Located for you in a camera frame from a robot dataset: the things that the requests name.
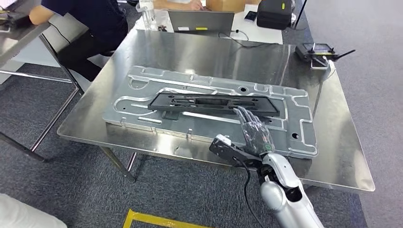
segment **dark blue shirt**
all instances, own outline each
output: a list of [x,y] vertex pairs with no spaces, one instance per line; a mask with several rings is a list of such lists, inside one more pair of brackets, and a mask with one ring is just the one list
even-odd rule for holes
[[42,0],[42,6],[64,16],[70,13],[102,42],[118,46],[127,34],[127,22],[116,0]]

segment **black case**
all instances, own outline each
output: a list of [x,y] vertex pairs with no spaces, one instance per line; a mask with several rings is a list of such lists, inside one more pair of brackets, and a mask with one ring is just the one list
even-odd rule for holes
[[291,13],[291,0],[262,0],[256,23],[259,27],[285,30],[291,24]]

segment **white robotic arm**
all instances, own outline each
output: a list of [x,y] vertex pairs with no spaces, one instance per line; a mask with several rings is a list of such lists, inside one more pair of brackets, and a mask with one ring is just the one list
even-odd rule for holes
[[274,145],[264,123],[242,107],[234,111],[245,136],[245,150],[219,134],[211,143],[210,151],[235,166],[258,168],[258,174],[264,178],[261,196],[282,228],[323,228],[290,163],[273,152]]
[[272,178],[273,180],[270,180],[270,175],[264,176],[265,181],[260,186],[260,194],[273,211],[280,226],[323,228],[301,181],[287,159],[279,154],[268,153],[263,157],[262,163],[272,167],[276,176]]

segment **desk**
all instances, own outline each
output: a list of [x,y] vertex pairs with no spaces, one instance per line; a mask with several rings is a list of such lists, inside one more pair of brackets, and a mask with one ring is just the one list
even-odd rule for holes
[[[25,1],[22,1],[21,3],[18,2],[16,7],[14,9],[10,9],[10,10],[15,10],[17,12],[22,12],[22,13],[28,14],[34,6],[39,5],[39,4],[40,4],[40,0],[25,0]],[[25,28],[15,28],[15,29],[12,29],[11,32],[9,32],[9,33],[1,33],[1,36],[0,36],[0,67],[3,66],[8,60],[10,60],[16,54],[18,54],[29,42],[31,42],[33,39],[35,39],[38,36],[39,36],[40,40],[43,42],[43,44],[45,45],[45,47],[47,48],[47,50],[51,53],[53,58],[55,58],[55,60],[57,61],[56,52],[54,51],[53,47],[48,42],[46,37],[42,35],[42,32],[45,31],[48,27],[49,27],[49,24],[45,23],[45,24],[41,24],[39,26],[30,25]],[[8,137],[6,134],[0,132],[0,140],[5,141],[6,143],[10,144],[11,146],[13,146],[17,150],[21,151],[25,155],[32,157],[41,162],[43,162],[45,159],[43,157],[37,155],[35,153],[35,150],[37,149],[39,144],[43,141],[43,139],[45,138],[47,133],[50,131],[52,126],[56,123],[56,121],[58,120],[60,115],[63,113],[65,108],[68,106],[68,104],[72,101],[74,96],[77,93],[81,93],[81,94],[84,93],[82,91],[81,87],[78,85],[78,82],[71,75],[70,71],[67,70],[63,66],[60,66],[60,67],[69,79],[32,75],[32,74],[27,74],[27,73],[6,71],[6,70],[0,69],[0,73],[4,73],[4,74],[25,76],[25,77],[31,77],[31,78],[36,78],[36,79],[56,81],[56,82],[61,82],[61,83],[71,83],[75,87],[73,92],[70,94],[70,96],[67,98],[67,100],[63,103],[61,108],[56,112],[55,116],[47,124],[46,128],[43,130],[43,132],[41,133],[39,138],[35,141],[35,143],[30,148],[25,147],[24,145],[18,143],[17,141],[13,140],[12,138]]]
[[[228,165],[209,151],[209,143],[106,124],[102,119],[105,107],[110,105],[129,69],[137,65],[184,73],[193,71],[202,76],[301,88],[308,91],[315,112],[319,155],[313,160],[291,158],[297,176],[309,185],[374,191],[374,181],[337,72],[322,82],[323,73],[318,75],[308,64],[300,62],[293,53],[294,48],[275,44],[241,48],[228,39],[132,29],[61,124],[58,134],[67,140],[101,147]],[[104,152],[125,175],[131,175],[111,150]]]
[[[248,35],[249,41],[283,44],[283,36],[281,30],[258,27],[256,25],[256,20],[253,23],[246,22],[244,18],[249,11],[254,12],[258,11],[258,6],[246,4],[245,10],[243,12],[236,13],[232,24],[232,30],[239,29],[243,31]],[[168,32],[173,32],[171,20],[166,10],[156,9],[155,15],[158,25],[165,25],[167,27],[166,30]],[[146,29],[142,17],[139,20],[137,20],[136,24],[134,25],[134,28],[141,30]],[[242,33],[232,32],[230,36],[234,39],[246,40],[245,35]]]

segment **yellow floor marking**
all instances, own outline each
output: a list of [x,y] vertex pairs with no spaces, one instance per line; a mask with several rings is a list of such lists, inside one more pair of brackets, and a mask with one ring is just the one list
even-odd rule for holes
[[179,222],[167,218],[157,217],[154,215],[142,214],[134,212],[131,209],[129,209],[129,212],[127,213],[123,228],[130,228],[133,220],[170,228],[208,228],[187,222]]

